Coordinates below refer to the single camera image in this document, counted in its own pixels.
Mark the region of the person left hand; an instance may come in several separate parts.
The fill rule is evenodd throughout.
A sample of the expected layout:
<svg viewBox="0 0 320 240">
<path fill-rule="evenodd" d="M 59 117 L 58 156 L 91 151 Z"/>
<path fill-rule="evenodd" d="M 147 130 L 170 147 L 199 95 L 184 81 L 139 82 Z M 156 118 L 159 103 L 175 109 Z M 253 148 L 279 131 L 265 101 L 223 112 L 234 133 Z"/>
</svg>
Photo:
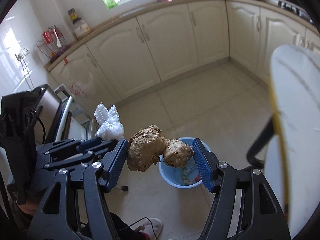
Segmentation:
<svg viewBox="0 0 320 240">
<path fill-rule="evenodd" d="M 34 216 L 39 207 L 39 203 L 40 201 L 38 199 L 28 197 L 26 203 L 20 204 L 18 207 L 22 212 Z"/>
</svg>

